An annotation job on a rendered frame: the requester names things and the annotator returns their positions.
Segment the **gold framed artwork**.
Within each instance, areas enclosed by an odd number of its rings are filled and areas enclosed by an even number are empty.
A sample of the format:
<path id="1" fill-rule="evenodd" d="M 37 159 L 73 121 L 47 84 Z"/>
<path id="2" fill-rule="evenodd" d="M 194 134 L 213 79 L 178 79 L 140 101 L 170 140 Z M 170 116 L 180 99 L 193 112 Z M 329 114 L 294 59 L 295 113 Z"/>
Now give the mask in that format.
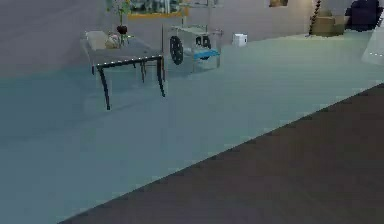
<path id="1" fill-rule="evenodd" d="M 126 0 L 129 18 L 170 18 L 189 14 L 186 0 Z"/>

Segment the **grey cart with black wheels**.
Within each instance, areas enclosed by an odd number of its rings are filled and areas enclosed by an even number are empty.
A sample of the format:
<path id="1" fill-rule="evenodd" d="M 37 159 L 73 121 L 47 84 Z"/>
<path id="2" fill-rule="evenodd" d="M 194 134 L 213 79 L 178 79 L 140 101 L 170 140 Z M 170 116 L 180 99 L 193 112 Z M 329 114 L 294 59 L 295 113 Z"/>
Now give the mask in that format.
<path id="1" fill-rule="evenodd" d="M 219 0 L 182 0 L 175 6 L 181 14 L 179 25 L 162 26 L 162 53 L 169 56 L 175 65 L 181 65 L 190 60 L 192 71 L 200 61 L 214 58 L 216 67 L 221 64 L 222 29 L 211 26 L 212 10 L 220 7 Z M 206 9 L 207 21 L 205 24 L 192 24 L 187 21 L 189 9 Z"/>

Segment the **small white box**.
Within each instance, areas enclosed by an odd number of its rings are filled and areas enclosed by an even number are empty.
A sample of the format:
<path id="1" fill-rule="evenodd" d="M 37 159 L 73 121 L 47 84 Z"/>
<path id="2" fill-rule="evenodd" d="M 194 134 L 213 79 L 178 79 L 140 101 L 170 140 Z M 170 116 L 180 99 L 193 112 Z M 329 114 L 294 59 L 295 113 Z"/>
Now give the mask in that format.
<path id="1" fill-rule="evenodd" d="M 234 34 L 232 44 L 235 46 L 243 47 L 247 44 L 248 36 L 246 34 Z"/>

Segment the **grey table with black legs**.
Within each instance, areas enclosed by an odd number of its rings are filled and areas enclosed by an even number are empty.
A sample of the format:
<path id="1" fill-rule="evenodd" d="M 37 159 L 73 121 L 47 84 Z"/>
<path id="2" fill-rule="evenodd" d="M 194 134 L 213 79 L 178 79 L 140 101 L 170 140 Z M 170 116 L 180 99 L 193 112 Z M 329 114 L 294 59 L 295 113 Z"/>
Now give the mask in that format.
<path id="1" fill-rule="evenodd" d="M 80 43 L 88 57 L 91 74 L 99 73 L 103 86 L 106 109 L 111 109 L 109 89 L 106 81 L 104 70 L 106 68 L 119 67 L 125 65 L 140 65 L 145 68 L 147 62 L 154 61 L 156 63 L 156 75 L 159 89 L 162 96 L 165 96 L 164 90 L 164 55 L 161 50 L 153 49 L 148 44 L 136 37 L 129 37 L 127 42 L 116 49 L 93 50 L 86 39 L 86 31 L 80 39 Z"/>

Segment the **pale round object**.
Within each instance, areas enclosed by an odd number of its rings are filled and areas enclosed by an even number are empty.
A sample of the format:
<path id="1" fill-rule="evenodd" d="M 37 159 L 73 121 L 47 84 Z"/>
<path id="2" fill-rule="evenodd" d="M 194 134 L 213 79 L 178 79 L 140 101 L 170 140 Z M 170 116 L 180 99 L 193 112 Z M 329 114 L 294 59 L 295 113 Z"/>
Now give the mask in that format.
<path id="1" fill-rule="evenodd" d="M 120 47 L 120 40 L 119 37 L 116 34 L 109 35 L 105 46 L 107 49 L 116 49 Z"/>

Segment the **green plant in dark vase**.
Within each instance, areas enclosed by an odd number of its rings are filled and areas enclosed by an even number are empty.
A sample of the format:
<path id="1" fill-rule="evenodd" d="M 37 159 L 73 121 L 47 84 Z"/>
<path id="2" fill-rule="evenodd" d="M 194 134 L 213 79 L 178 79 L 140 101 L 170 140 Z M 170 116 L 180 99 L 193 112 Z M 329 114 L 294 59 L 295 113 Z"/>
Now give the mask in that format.
<path id="1" fill-rule="evenodd" d="M 119 33 L 119 46 L 128 38 L 128 26 L 123 20 L 130 14 L 130 0 L 106 0 L 107 11 L 118 16 L 116 31 Z"/>

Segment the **beige cushion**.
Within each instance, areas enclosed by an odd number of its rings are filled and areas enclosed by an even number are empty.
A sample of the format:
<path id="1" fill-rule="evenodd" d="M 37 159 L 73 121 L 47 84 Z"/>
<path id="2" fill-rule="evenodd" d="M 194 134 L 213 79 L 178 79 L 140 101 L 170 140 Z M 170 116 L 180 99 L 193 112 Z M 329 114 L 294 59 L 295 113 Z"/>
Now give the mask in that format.
<path id="1" fill-rule="evenodd" d="M 106 48 L 108 36 L 103 31 L 89 31 L 86 33 L 86 39 L 93 50 L 101 50 Z"/>

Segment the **tan cardboard box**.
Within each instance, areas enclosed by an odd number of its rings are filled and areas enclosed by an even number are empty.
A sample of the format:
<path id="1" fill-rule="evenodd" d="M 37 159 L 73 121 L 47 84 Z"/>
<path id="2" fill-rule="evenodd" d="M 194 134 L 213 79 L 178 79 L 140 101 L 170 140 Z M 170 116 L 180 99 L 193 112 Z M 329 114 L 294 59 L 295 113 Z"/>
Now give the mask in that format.
<path id="1" fill-rule="evenodd" d="M 343 35 L 348 20 L 348 16 L 333 15 L 330 10 L 320 10 L 313 24 L 312 34 L 322 37 Z"/>

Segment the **dark spiral post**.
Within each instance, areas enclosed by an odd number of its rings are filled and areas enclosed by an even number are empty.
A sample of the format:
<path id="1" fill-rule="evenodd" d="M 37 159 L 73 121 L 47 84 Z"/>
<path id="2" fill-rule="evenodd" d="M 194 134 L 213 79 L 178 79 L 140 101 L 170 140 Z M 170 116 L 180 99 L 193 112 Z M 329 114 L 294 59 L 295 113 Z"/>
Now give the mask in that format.
<path id="1" fill-rule="evenodd" d="M 310 25 L 309 25 L 307 37 L 311 36 L 313 33 L 313 26 L 316 22 L 317 15 L 318 15 L 319 10 L 320 10 L 321 2 L 322 2 L 322 0 L 314 0 L 314 11 L 313 11 L 313 15 L 310 17 Z"/>

